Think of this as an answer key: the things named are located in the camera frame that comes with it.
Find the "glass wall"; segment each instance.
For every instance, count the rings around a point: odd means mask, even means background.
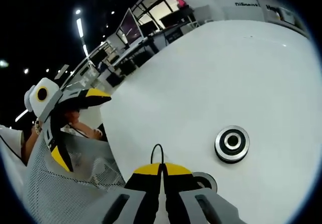
[[[177,10],[177,0],[142,0],[132,8],[140,25],[154,21],[160,29],[165,28],[160,19]]]
[[[168,8],[167,4],[165,2],[162,2],[156,5],[154,8],[150,10],[150,13],[152,17],[154,17],[154,19],[156,20],[157,24],[159,24],[164,29],[165,26],[160,21],[160,19],[171,13],[171,10]]]

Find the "logo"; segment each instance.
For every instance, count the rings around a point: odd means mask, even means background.
[[[259,7],[258,4],[245,4],[245,3],[235,3],[236,6],[250,6],[250,7]]]

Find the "metal washer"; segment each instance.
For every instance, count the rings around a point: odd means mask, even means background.
[[[238,142],[236,145],[229,145],[228,138],[230,136],[237,137]],[[250,139],[243,128],[238,126],[229,126],[224,128],[217,135],[214,147],[220,160],[228,164],[234,164],[241,161],[248,153]]]

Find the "person's hand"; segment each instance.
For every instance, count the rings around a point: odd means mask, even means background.
[[[94,129],[92,134],[89,136],[89,138],[100,140],[102,138],[102,133],[100,131]]]

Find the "black chair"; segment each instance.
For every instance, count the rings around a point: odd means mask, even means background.
[[[128,76],[129,74],[131,74],[133,71],[136,70],[136,67],[131,60],[126,60],[123,63],[120,63],[119,68],[121,69],[122,74],[126,76]]]
[[[118,86],[124,80],[124,77],[119,77],[117,74],[112,72],[107,78],[106,81],[112,86]]]

